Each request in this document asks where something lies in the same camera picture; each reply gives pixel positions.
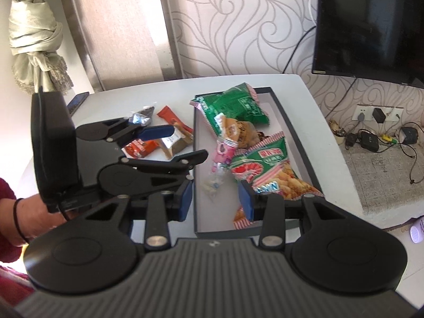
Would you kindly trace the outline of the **person's left hand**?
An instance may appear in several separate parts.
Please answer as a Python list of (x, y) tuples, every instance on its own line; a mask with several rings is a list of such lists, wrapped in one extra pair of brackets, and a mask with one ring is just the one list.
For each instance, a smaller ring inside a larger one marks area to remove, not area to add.
[[(33, 195), (23, 199), (17, 208), (19, 225), (23, 234), (34, 240), (38, 236), (66, 223), (61, 213), (49, 213), (40, 195)], [(12, 237), (11, 243), (15, 246), (26, 244), (19, 236), (14, 226), (12, 213)]]

